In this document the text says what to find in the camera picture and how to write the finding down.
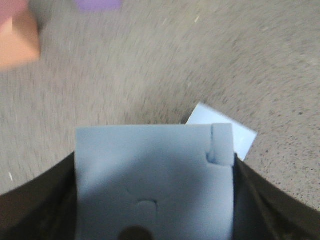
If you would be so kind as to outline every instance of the blurry object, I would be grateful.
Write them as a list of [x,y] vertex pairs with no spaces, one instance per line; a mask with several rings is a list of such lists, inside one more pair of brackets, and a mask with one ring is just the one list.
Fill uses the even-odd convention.
[[257,136],[255,131],[201,102],[195,107],[186,124],[232,124],[234,152],[242,161],[245,160]]
[[[23,7],[19,5],[16,10],[21,9]],[[24,9],[18,14],[13,14],[0,26],[0,71],[33,62],[39,58],[40,40],[37,22],[32,13]]]
[[102,11],[119,9],[122,0],[74,0],[80,10],[83,11]]
[[28,9],[28,0],[0,0],[0,29],[9,19]]

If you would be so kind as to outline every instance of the purple object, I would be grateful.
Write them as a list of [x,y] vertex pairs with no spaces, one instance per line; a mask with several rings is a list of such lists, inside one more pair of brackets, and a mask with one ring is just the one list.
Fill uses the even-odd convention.
[[105,9],[119,9],[122,0],[74,0],[83,11],[102,11]]

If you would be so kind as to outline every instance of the orange foam block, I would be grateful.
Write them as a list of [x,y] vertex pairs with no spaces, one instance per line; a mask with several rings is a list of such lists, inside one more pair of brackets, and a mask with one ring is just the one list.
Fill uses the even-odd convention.
[[0,0],[0,26],[27,9],[28,0]]
[[40,58],[36,19],[29,10],[0,25],[0,71]]

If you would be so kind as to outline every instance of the light blue foam sheet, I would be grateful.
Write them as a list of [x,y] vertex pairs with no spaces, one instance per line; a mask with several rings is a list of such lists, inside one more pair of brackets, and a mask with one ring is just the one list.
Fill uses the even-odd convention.
[[257,136],[257,132],[203,103],[195,107],[186,124],[232,124],[234,151],[242,161],[245,160]]
[[78,128],[76,239],[231,240],[232,141],[231,124]]

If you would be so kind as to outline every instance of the gray carpet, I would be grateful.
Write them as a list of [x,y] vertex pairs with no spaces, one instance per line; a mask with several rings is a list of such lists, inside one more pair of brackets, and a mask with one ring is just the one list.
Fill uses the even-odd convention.
[[41,60],[0,73],[0,194],[71,153],[78,126],[179,124],[201,101],[257,131],[248,165],[320,210],[320,1],[30,8]]

